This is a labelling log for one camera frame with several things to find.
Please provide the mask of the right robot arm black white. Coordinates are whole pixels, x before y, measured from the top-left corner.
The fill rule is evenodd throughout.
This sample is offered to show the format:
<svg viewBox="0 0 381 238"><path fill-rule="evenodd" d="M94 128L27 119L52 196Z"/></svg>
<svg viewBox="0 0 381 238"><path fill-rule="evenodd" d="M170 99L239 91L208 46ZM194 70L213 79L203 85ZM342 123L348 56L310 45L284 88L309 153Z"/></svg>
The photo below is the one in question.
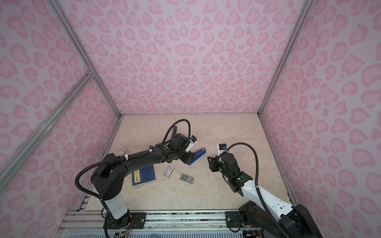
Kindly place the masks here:
<svg viewBox="0 0 381 238"><path fill-rule="evenodd" d="M306 207L287 203L259 186L241 171L233 154L222 153L207 160L210 170L220 172L234 193L249 200L239 208L242 226L260 227L277 238L322 237Z"/></svg>

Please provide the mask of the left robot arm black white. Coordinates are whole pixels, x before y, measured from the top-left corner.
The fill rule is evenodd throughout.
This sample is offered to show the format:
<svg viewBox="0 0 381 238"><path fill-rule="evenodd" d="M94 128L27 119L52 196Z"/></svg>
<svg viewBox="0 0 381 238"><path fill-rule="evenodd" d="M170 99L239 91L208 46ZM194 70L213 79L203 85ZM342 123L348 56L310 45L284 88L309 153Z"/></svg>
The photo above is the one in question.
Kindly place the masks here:
<svg viewBox="0 0 381 238"><path fill-rule="evenodd" d="M171 147L164 143L150 146L129 156L115 156L108 154L103 164L98 165L91 176L91 182L100 195L105 210L116 221L128 220L129 209L125 205L121 191L127 175L153 164L181 160L187 164L194 158L194 154L186 149Z"/></svg>

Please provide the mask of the blue stapler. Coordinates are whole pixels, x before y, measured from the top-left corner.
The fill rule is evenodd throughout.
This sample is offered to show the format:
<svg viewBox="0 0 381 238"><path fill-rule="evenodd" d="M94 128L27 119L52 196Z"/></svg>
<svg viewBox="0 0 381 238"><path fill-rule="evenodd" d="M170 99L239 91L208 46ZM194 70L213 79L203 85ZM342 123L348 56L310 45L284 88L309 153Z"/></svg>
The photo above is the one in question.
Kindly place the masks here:
<svg viewBox="0 0 381 238"><path fill-rule="evenodd" d="M194 152L192 160L189 163L187 163L187 165L192 165L198 159L200 159L205 153L206 153L206 149L204 147L199 149L198 151Z"/></svg>

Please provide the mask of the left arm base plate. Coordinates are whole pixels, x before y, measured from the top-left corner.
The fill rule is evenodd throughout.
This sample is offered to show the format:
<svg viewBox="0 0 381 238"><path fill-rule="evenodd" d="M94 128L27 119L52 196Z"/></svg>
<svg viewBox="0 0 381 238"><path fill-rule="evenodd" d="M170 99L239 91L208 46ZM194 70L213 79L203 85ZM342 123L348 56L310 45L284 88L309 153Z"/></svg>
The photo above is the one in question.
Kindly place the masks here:
<svg viewBox="0 0 381 238"><path fill-rule="evenodd" d="M103 228L116 229L143 229L147 214L144 212L128 212L120 219L115 219L111 213L108 214L107 222Z"/></svg>

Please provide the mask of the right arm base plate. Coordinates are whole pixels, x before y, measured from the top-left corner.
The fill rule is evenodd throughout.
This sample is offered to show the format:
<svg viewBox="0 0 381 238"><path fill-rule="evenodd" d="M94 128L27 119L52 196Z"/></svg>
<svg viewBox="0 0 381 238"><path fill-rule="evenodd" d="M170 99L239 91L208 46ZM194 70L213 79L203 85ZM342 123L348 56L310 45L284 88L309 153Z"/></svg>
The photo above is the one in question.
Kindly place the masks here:
<svg viewBox="0 0 381 238"><path fill-rule="evenodd" d="M240 211L226 211L225 212L226 227L232 230L234 229L257 229L247 217Z"/></svg>

